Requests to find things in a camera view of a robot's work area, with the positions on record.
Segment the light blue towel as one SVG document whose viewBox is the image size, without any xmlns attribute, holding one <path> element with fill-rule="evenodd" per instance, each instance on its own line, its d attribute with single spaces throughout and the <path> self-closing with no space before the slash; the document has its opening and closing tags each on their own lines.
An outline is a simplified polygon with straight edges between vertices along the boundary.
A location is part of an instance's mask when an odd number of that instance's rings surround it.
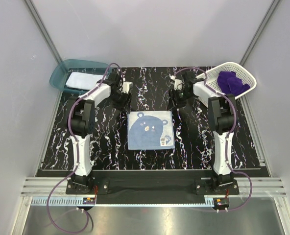
<svg viewBox="0 0 290 235">
<path fill-rule="evenodd" d="M 174 149 L 175 139 L 170 111 L 138 111 L 128 114 L 129 150 Z"/>
</svg>

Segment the white towel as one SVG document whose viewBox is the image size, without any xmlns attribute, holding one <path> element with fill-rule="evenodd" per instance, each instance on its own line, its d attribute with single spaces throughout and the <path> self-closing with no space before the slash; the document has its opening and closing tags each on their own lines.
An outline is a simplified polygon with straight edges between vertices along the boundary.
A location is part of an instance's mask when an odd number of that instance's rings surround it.
<svg viewBox="0 0 290 235">
<path fill-rule="evenodd" d="M 102 78 L 103 75 L 99 74 L 72 72 L 67 79 L 66 86 L 71 89 L 88 91 L 94 88 Z"/>
</svg>

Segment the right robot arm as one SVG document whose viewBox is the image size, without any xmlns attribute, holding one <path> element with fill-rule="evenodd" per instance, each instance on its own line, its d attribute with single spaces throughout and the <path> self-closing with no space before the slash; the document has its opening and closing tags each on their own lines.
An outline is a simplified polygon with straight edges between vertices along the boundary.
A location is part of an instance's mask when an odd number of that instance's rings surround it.
<svg viewBox="0 0 290 235">
<path fill-rule="evenodd" d="M 209 188 L 216 194 L 233 187 L 234 174 L 231 166 L 232 139 L 237 122 L 234 95 L 225 95 L 207 84 L 204 78 L 197 78 L 193 71 L 183 73 L 178 79 L 176 74 L 170 77 L 168 110 L 186 106 L 193 96 L 206 103 L 208 125 L 215 141 L 215 160 Z"/>
</svg>

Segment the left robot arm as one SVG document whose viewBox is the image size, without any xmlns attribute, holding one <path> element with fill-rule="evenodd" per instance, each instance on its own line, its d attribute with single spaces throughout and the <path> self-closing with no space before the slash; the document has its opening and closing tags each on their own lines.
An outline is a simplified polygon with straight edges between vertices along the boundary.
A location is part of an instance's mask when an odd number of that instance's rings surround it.
<svg viewBox="0 0 290 235">
<path fill-rule="evenodd" d="M 95 108 L 102 101 L 111 99 L 115 109 L 130 113 L 132 88 L 132 82 L 125 81 L 119 74 L 112 72 L 107 78 L 99 80 L 91 90 L 69 99 L 66 128 L 72 141 L 73 168 L 72 173 L 67 176 L 68 187 L 78 188 L 84 194 L 95 188 L 90 154 Z"/>
</svg>

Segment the purple towel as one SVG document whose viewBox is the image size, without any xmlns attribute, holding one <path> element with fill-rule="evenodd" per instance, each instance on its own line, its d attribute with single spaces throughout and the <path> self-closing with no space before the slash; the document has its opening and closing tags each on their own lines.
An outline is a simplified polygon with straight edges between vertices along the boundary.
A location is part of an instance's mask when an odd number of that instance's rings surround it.
<svg viewBox="0 0 290 235">
<path fill-rule="evenodd" d="M 233 71 L 221 71 L 217 83 L 223 93 L 233 94 L 234 96 L 239 96 L 250 89 L 250 86 L 243 84 L 242 80 L 236 77 L 236 73 Z"/>
</svg>

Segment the white plastic basket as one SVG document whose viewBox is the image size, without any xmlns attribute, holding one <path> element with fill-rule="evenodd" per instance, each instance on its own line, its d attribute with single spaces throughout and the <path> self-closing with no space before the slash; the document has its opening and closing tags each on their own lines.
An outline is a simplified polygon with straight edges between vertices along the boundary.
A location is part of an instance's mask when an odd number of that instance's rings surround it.
<svg viewBox="0 0 290 235">
<path fill-rule="evenodd" d="M 201 102 L 208 107 L 208 99 L 211 97 L 221 97 L 224 94 L 218 85 L 219 73 L 227 71 L 234 72 L 236 78 L 239 78 L 243 85 L 248 85 L 249 89 L 235 96 L 235 100 L 249 93 L 257 86 L 255 77 L 244 67 L 234 62 L 226 62 L 206 71 L 206 74 L 196 76 L 197 79 L 202 79 L 193 85 L 193 94 L 198 97 Z"/>
</svg>

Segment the left small circuit board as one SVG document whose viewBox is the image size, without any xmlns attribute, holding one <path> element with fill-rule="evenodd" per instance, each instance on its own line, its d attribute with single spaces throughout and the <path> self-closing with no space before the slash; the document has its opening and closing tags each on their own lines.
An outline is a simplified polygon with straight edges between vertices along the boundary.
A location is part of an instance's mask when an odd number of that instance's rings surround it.
<svg viewBox="0 0 290 235">
<path fill-rule="evenodd" d="M 95 205 L 95 204 L 96 204 L 96 197 L 83 198 L 83 205 Z"/>
</svg>

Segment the small circuit board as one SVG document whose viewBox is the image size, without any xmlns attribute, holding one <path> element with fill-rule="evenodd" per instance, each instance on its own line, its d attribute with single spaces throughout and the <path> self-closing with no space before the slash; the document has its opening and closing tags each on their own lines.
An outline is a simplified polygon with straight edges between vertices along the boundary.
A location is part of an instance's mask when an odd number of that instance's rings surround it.
<svg viewBox="0 0 290 235">
<path fill-rule="evenodd" d="M 83 198 L 83 205 L 95 205 L 95 204 L 96 204 L 96 197 Z"/>
<path fill-rule="evenodd" d="M 217 198 L 214 200 L 214 206 L 216 207 L 229 207 L 230 200 L 229 198 Z"/>
</svg>

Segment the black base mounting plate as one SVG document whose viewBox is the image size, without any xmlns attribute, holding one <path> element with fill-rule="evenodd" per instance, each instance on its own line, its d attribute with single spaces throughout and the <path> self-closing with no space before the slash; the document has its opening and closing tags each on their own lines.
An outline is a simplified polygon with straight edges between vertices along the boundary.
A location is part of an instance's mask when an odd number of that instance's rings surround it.
<svg viewBox="0 0 290 235">
<path fill-rule="evenodd" d="M 200 202 L 207 195 L 234 196 L 239 195 L 239 186 L 236 180 L 233 187 L 219 193 L 209 188 L 211 174 L 193 174 L 192 177 L 185 175 L 177 177 L 158 177 L 150 174 L 148 177 L 127 174 L 119 178 L 109 178 L 102 175 L 93 176 L 93 189 L 66 187 L 66 194 L 89 194 L 96 193 L 97 197 L 115 202 L 127 202 L 132 200 L 144 202 L 169 202 L 185 203 Z"/>
</svg>

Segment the right small circuit board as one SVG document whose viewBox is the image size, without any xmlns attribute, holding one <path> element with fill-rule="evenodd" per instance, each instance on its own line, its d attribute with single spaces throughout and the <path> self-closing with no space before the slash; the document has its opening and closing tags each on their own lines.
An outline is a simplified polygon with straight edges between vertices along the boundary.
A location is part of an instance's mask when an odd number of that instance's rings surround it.
<svg viewBox="0 0 290 235">
<path fill-rule="evenodd" d="M 230 200 L 229 198 L 217 198 L 214 200 L 214 206 L 216 207 L 229 207 Z"/>
</svg>

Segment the left aluminium frame post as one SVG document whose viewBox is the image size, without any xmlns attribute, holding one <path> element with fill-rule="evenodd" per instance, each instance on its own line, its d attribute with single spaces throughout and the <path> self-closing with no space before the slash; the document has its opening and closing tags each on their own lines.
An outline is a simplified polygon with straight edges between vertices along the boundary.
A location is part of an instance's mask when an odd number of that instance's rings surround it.
<svg viewBox="0 0 290 235">
<path fill-rule="evenodd" d="M 32 0 L 23 0 L 29 14 L 34 20 L 38 30 L 40 31 L 43 39 L 45 40 L 46 45 L 48 46 L 52 56 L 54 57 L 56 63 L 60 64 L 62 62 L 62 58 Z"/>
</svg>

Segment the aluminium frame post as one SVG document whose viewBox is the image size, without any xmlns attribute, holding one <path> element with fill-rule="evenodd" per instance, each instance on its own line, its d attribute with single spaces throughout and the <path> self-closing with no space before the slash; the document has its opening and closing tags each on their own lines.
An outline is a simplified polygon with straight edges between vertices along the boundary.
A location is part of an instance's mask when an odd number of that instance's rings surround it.
<svg viewBox="0 0 290 235">
<path fill-rule="evenodd" d="M 271 2 L 270 6 L 268 7 L 263 19 L 261 20 L 256 32 L 254 33 L 245 53 L 240 61 L 241 66 L 245 65 L 246 61 L 250 57 L 250 54 L 252 53 L 253 49 L 255 48 L 256 44 L 258 43 L 262 33 L 266 29 L 269 21 L 271 20 L 273 14 L 277 10 L 277 8 L 281 2 L 282 2 L 281 0 L 273 0 Z"/>
<path fill-rule="evenodd" d="M 46 45 L 48 46 L 52 56 L 54 57 L 56 63 L 60 64 L 62 62 L 62 58 L 32 0 L 23 0 L 29 14 L 34 20 L 38 30 L 40 31 L 43 39 L 45 40 Z"/>
</svg>

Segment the right aluminium frame post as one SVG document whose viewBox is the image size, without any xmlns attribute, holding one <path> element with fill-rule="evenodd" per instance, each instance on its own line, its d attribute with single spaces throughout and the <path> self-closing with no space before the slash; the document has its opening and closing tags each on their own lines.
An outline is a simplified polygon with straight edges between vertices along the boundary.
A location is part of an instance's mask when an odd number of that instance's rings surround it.
<svg viewBox="0 0 290 235">
<path fill-rule="evenodd" d="M 281 0 L 273 0 L 271 2 L 270 6 L 268 7 L 263 19 L 261 20 L 256 32 L 254 33 L 245 53 L 240 61 L 241 66 L 245 65 L 246 61 L 250 57 L 250 54 L 252 53 L 253 49 L 255 48 L 256 44 L 258 43 L 262 33 L 266 29 L 269 21 L 271 20 L 273 14 L 277 10 L 277 8 L 281 2 L 282 2 Z"/>
</svg>

